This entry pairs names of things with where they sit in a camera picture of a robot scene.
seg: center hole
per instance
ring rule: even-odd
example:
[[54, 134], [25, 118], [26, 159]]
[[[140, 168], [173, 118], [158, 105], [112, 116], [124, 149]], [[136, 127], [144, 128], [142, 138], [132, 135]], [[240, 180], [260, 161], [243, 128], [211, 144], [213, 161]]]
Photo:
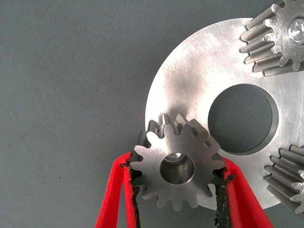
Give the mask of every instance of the center hole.
[[224, 90], [214, 100], [208, 116], [212, 137], [223, 150], [238, 154], [263, 149], [275, 135], [277, 124], [278, 110], [271, 95], [248, 84]]
[[185, 154], [169, 154], [161, 163], [161, 175], [171, 184], [183, 184], [194, 174], [193, 161]]

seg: gray fabric background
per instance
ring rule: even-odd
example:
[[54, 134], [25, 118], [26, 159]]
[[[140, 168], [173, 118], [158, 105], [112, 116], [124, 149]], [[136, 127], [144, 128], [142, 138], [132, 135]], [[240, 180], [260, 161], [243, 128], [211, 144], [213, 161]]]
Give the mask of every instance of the gray fabric background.
[[[0, 227], [93, 227], [165, 58], [195, 31], [270, 2], [0, 0]], [[214, 227], [203, 207], [138, 202], [143, 228]], [[283, 205], [266, 212], [278, 228], [304, 226]]]

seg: spur gear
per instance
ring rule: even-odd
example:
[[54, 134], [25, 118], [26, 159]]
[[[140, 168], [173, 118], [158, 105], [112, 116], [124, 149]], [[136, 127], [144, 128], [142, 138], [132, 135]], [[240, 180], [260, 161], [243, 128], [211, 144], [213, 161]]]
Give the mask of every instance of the spur gear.
[[291, 146], [280, 155], [271, 157], [274, 166], [266, 166], [267, 189], [304, 219], [304, 148]]
[[245, 63], [265, 76], [304, 70], [304, 0], [277, 0], [246, 25]]
[[134, 183], [143, 185], [144, 199], [157, 196], [158, 208], [168, 201], [175, 211], [181, 210], [183, 201], [195, 208], [197, 196], [212, 197], [208, 184], [221, 183], [213, 174], [225, 166], [217, 154], [220, 145], [196, 120], [181, 114], [175, 122], [166, 114], [162, 119], [162, 125], [151, 120], [147, 131], [140, 133], [130, 165], [142, 176]]

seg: metal disc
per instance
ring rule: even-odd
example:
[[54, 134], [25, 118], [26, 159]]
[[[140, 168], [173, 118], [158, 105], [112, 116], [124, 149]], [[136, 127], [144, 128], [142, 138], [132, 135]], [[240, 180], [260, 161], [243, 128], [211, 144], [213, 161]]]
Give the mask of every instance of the metal disc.
[[[278, 156], [279, 148], [304, 144], [304, 72], [264, 76], [253, 73], [244, 64], [247, 54], [240, 40], [251, 19], [222, 21], [194, 33], [179, 44], [162, 64], [150, 88], [145, 123], [162, 123], [163, 113], [174, 118], [178, 113], [188, 120], [196, 119], [208, 130], [208, 114], [215, 98], [225, 89], [250, 84], [268, 99], [272, 109], [272, 125], [267, 137], [254, 149], [221, 156], [231, 159], [243, 171], [263, 208], [279, 201], [266, 189], [264, 167], [272, 165], [269, 157]], [[216, 209], [216, 200], [199, 198], [199, 204]]]

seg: brushed metal surface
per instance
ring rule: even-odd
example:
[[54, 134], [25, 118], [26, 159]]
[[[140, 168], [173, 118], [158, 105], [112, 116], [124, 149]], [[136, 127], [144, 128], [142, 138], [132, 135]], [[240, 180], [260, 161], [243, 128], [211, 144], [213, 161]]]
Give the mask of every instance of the brushed metal surface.
[[[209, 109], [225, 89], [250, 84], [262, 92], [272, 108], [273, 121], [267, 137], [256, 148], [243, 153], [220, 155], [234, 161], [247, 178], [263, 208], [279, 201], [266, 189], [264, 169], [272, 165], [269, 157], [278, 148], [303, 145], [304, 73], [265, 77], [253, 73], [253, 64], [244, 64], [247, 54], [239, 52], [245, 43], [240, 36], [251, 19], [222, 21], [194, 33], [178, 45], [162, 64], [150, 88], [145, 123], [162, 122], [162, 114], [174, 118], [178, 113], [196, 119], [208, 130]], [[199, 204], [216, 208], [215, 198], [200, 198]]]

